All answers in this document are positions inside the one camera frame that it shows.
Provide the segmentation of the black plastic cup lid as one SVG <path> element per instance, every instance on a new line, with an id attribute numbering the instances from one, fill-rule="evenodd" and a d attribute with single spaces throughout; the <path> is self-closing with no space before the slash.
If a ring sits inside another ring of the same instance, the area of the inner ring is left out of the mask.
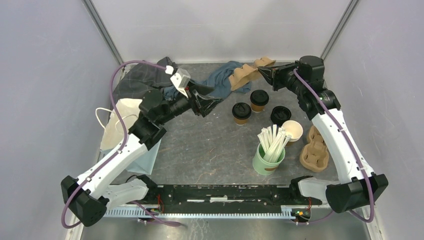
<path id="1" fill-rule="evenodd" d="M 265 90 L 259 89 L 253 91 L 249 99 L 253 105 L 262 107 L 268 104 L 270 97 Z"/>

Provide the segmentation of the brown paper coffee cup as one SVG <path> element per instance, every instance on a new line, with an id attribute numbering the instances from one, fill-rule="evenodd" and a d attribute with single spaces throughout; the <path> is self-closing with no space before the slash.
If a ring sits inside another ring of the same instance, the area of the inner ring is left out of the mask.
<path id="1" fill-rule="evenodd" d="M 254 103 L 250 104 L 251 110 L 255 113 L 260 113 L 264 110 L 265 105 L 256 105 Z"/>

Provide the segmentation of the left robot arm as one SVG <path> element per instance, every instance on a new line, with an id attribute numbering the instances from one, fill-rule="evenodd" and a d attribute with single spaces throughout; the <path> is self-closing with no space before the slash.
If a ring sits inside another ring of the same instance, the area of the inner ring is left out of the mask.
<path id="1" fill-rule="evenodd" d="M 129 129 L 124 129 L 123 139 L 116 147 L 77 178 L 68 175 L 61 181 L 65 203 L 62 215 L 70 210 L 78 218 L 73 225 L 66 224 L 63 219 L 63 227 L 71 229 L 79 224 L 90 227 L 115 207 L 140 200 L 145 204 L 153 203 L 157 190 L 141 179 L 120 185 L 113 185 L 112 181 L 162 139 L 167 132 L 165 123 L 188 110 L 198 116 L 207 116 L 223 101 L 210 96 L 213 91 L 213 87 L 189 82 L 174 100 L 167 101 L 160 90 L 148 90 L 139 104 L 137 120 Z"/>

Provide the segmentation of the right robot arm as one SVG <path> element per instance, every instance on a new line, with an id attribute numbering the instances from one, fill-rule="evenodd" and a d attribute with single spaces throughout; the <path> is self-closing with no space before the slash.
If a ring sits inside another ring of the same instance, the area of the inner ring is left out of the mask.
<path id="1" fill-rule="evenodd" d="M 287 88 L 296 94 L 300 108 L 323 137 L 338 175 L 337 183 L 312 176 L 295 178 L 289 199 L 295 204 L 309 197 L 319 199 L 335 213 L 349 211 L 357 218 L 356 209 L 369 206 L 366 222 L 371 222 L 375 202 L 389 182 L 367 163 L 348 130 L 337 97 L 324 86 L 323 59 L 306 55 L 289 64 L 260 66 L 258 71 L 274 91 Z"/>

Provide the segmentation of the blue-grey cloth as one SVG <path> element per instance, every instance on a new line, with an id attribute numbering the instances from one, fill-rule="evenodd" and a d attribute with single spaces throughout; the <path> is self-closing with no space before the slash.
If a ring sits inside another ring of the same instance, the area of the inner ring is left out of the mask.
<path id="1" fill-rule="evenodd" d="M 236 68 L 241 68 L 242 66 L 243 63 L 241 62 L 229 61 L 212 71 L 206 79 L 191 79 L 191 81 L 203 86 L 213 87 L 214 90 L 207 95 L 215 98 L 226 99 L 232 92 L 246 94 L 252 89 L 251 82 L 248 82 L 244 86 L 233 91 L 231 90 L 231 83 L 229 80 L 229 77 L 234 73 L 234 70 Z M 179 93 L 173 85 L 164 87 L 161 89 L 161 92 L 166 100 L 173 100 Z"/>

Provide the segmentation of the stack of black lids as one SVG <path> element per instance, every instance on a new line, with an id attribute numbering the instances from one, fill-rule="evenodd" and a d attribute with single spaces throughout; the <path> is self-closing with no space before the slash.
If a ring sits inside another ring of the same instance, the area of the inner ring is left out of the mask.
<path id="1" fill-rule="evenodd" d="M 277 126 L 282 126 L 286 121 L 290 120 L 292 117 L 291 111 L 282 105 L 276 106 L 272 109 L 270 114 L 270 120 L 273 124 Z"/>

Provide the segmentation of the stack of paper cups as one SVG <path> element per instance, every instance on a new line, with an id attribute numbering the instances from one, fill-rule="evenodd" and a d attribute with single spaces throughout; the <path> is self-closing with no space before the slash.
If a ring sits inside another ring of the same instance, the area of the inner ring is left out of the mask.
<path id="1" fill-rule="evenodd" d="M 287 146 L 294 144 L 298 141 L 304 132 L 301 124 L 295 120 L 287 120 L 282 124 L 282 127 L 286 130 L 287 135 L 291 135 L 291 138 L 287 142 Z"/>

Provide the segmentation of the grey checked cloth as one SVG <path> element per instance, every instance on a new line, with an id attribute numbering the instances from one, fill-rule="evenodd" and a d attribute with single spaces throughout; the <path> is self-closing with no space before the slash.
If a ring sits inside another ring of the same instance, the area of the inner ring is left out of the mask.
<path id="1" fill-rule="evenodd" d="M 173 89 L 170 75 L 164 70 L 151 65 L 138 63 L 134 65 L 119 81 L 112 96 L 115 102 L 120 99 L 142 99 L 149 90 Z"/>

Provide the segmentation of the bundle of wrapped straws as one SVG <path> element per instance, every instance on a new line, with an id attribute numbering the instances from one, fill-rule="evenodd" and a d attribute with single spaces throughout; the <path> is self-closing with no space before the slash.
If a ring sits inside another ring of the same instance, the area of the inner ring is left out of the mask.
<path id="1" fill-rule="evenodd" d="M 263 159 L 268 163 L 276 163 L 293 135 L 284 127 L 273 124 L 262 128 L 257 136 L 264 151 Z"/>

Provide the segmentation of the green cup holding straws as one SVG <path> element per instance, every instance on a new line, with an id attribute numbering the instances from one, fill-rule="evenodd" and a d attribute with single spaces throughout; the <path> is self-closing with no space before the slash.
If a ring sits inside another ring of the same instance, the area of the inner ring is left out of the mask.
<path id="1" fill-rule="evenodd" d="M 259 143 L 255 155 L 252 159 L 252 166 L 254 170 L 263 176 L 271 175 L 275 172 L 275 170 L 279 167 L 279 165 L 283 162 L 286 155 L 286 150 L 283 149 L 279 157 L 277 158 L 277 162 L 270 163 L 265 161 L 265 152 L 263 150 L 262 145 Z"/>

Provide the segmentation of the brown pulp cup carrier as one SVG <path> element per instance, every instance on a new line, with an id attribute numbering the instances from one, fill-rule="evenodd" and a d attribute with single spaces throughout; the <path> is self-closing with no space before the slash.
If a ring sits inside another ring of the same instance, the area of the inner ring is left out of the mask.
<path id="1" fill-rule="evenodd" d="M 315 173 L 320 173 L 328 167 L 330 154 L 323 136 L 312 125 L 306 135 L 307 144 L 299 156 L 300 164 Z"/>

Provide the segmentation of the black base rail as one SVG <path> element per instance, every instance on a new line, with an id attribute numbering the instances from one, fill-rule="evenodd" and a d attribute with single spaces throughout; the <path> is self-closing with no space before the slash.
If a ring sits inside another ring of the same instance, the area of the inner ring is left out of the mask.
<path id="1" fill-rule="evenodd" d="M 166 214 L 267 214 L 282 206 L 320 206 L 316 198 L 300 196 L 288 185 L 157 185 L 138 200 L 144 206 L 164 207 Z"/>

